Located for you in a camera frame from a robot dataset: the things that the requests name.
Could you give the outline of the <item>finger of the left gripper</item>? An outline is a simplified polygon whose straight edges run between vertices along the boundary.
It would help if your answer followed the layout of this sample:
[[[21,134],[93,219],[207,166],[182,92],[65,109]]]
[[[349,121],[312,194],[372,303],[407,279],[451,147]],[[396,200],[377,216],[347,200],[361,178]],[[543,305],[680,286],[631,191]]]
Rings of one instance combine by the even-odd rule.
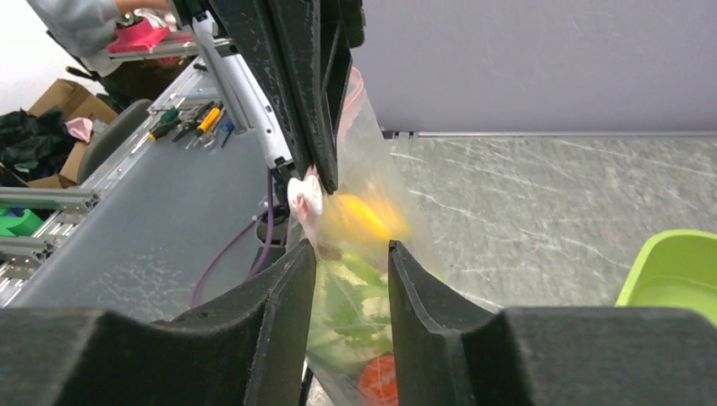
[[[319,136],[319,175],[324,189],[338,189],[337,137],[353,58],[364,43],[364,2],[320,2],[320,96],[323,129]]]
[[[326,170],[321,1],[211,1],[270,99],[298,172]]]

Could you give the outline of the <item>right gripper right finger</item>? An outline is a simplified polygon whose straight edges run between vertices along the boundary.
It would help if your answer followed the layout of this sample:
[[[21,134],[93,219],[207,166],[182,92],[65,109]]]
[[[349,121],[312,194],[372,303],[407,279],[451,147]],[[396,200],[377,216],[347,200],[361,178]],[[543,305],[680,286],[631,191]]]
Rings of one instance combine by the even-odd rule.
[[[716,330],[689,310],[490,312],[388,250],[402,405],[713,405]]]

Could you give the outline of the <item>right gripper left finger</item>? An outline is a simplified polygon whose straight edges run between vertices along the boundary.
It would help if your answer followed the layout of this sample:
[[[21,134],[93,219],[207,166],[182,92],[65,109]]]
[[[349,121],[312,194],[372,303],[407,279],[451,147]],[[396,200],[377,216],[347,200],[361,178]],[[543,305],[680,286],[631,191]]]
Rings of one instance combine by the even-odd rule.
[[[102,308],[1,313],[4,405],[296,405],[315,252],[307,242],[172,321]]]

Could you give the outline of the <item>red toy tomato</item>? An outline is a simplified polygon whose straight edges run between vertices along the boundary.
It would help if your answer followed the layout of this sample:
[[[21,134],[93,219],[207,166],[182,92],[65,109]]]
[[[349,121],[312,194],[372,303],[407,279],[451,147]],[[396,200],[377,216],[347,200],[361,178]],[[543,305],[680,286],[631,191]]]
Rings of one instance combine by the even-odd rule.
[[[393,354],[372,359],[358,378],[358,389],[368,406],[397,406],[398,387]]]

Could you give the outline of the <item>clear zip top bag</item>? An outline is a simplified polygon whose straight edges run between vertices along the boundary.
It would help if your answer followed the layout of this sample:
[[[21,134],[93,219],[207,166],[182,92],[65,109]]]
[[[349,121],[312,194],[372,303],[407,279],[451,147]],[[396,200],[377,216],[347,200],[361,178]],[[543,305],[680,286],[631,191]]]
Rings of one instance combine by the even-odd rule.
[[[384,272],[388,283],[388,248],[392,240],[383,247],[363,247],[323,238],[320,231],[323,196],[338,193],[362,198],[377,195],[392,203],[412,227],[412,234],[408,238],[397,240],[409,248],[427,269],[439,271],[441,262],[424,215],[417,201],[410,195],[391,155],[369,102],[364,80],[357,69],[350,73],[348,93],[342,109],[337,137],[337,166],[338,189],[331,194],[322,189],[320,177],[314,168],[309,169],[302,178],[292,179],[288,185],[290,211],[315,250],[316,267],[322,259],[336,261],[345,252],[353,253]],[[370,360],[350,371],[338,370],[311,358],[308,341],[307,357],[310,368],[334,404],[364,405],[358,389],[358,378]]]

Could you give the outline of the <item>green toy celery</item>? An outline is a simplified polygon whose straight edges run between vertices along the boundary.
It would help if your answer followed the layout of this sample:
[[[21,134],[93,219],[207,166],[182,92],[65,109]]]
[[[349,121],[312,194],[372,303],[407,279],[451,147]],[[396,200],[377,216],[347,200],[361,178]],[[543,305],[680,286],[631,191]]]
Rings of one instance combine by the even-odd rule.
[[[316,271],[310,357],[350,371],[392,351],[387,275],[348,252],[320,260]]]

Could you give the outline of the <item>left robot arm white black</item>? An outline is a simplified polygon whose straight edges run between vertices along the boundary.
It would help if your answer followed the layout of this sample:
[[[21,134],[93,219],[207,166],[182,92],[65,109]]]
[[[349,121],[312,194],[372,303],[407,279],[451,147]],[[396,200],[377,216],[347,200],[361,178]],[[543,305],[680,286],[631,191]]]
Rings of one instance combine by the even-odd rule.
[[[176,1],[233,122],[260,139],[276,182],[314,168],[338,187],[337,134],[364,42],[360,1]]]

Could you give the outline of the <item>person arm grey sleeve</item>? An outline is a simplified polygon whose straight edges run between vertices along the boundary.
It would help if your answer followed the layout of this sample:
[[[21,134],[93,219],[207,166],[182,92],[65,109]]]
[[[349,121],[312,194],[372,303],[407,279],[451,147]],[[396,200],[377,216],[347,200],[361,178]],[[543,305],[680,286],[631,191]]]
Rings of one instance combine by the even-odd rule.
[[[29,6],[54,38],[73,56],[89,58],[104,53],[115,41],[115,23],[139,8],[167,10],[157,0],[35,0]]]

